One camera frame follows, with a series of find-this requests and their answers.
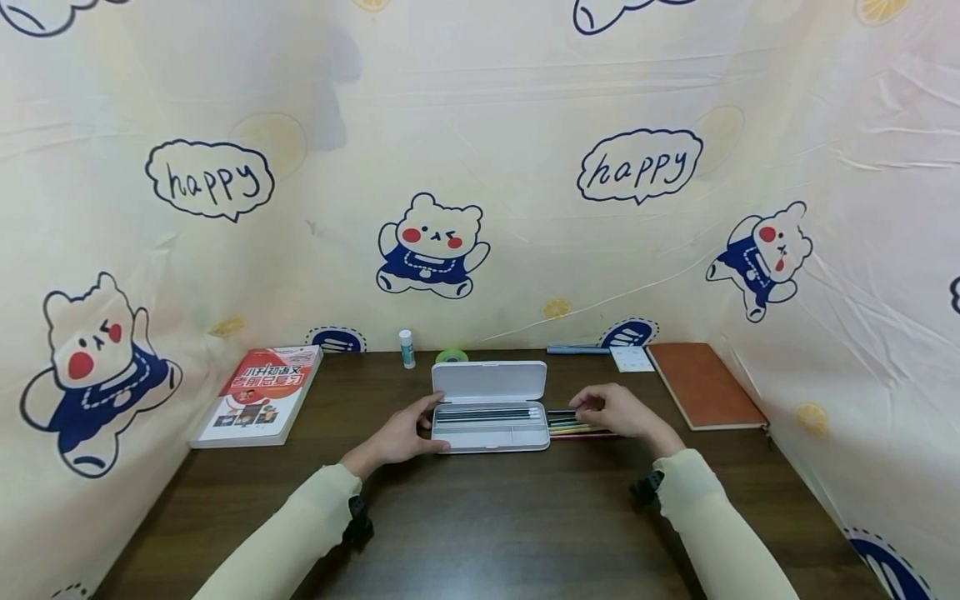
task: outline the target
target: wooden desk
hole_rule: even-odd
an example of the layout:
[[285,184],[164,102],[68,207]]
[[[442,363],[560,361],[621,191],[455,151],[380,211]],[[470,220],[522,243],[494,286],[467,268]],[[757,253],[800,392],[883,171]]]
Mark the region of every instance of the wooden desk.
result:
[[[801,598],[885,597],[762,433],[687,431],[655,373],[619,373],[609,356],[470,356],[545,360],[547,408],[565,407],[590,383],[627,386],[704,454]],[[96,598],[190,598],[312,472],[428,394],[433,358],[418,353],[408,372],[394,353],[327,355],[287,444],[193,452]],[[598,440],[554,442],[536,453],[421,457],[384,468],[364,489],[375,537],[362,554],[334,550],[297,597],[703,597],[665,521],[631,508],[627,487],[650,466],[636,442]]]

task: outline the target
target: pencil case lid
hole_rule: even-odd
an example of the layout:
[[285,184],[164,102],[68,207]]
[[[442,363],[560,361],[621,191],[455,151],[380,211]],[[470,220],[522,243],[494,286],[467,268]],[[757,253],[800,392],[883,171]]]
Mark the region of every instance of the pencil case lid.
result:
[[439,363],[433,366],[433,390],[444,402],[512,402],[543,397],[546,363],[539,360]]

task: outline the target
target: hand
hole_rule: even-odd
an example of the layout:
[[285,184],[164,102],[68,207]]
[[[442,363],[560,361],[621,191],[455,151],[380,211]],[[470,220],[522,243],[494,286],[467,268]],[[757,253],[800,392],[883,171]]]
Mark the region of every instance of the hand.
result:
[[437,392],[397,411],[369,440],[348,452],[340,463],[360,479],[366,480],[383,465],[409,461],[421,454],[446,452],[450,449],[448,442],[425,440],[417,434],[418,424],[424,429],[430,428],[430,419],[426,414],[443,397],[443,392]]
[[673,427],[621,385],[587,386],[570,400],[570,407],[577,410],[577,419],[584,423],[606,427],[625,438],[643,440],[655,459],[673,456],[686,448]]

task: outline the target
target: beige sleeve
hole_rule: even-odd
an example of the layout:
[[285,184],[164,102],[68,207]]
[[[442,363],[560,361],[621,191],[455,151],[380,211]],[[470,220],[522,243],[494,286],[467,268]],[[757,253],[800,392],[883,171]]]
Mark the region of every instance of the beige sleeve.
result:
[[220,565],[194,600],[288,600],[352,517],[361,482],[343,465],[306,480],[270,519]]
[[660,512],[684,542],[710,600],[797,600],[786,575],[696,450],[661,458]]

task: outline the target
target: sticky note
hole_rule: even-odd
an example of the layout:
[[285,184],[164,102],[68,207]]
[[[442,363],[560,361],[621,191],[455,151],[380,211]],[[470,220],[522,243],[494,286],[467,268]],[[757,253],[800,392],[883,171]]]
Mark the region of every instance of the sticky note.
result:
[[611,347],[610,354],[620,372],[652,372],[653,363],[641,346]]

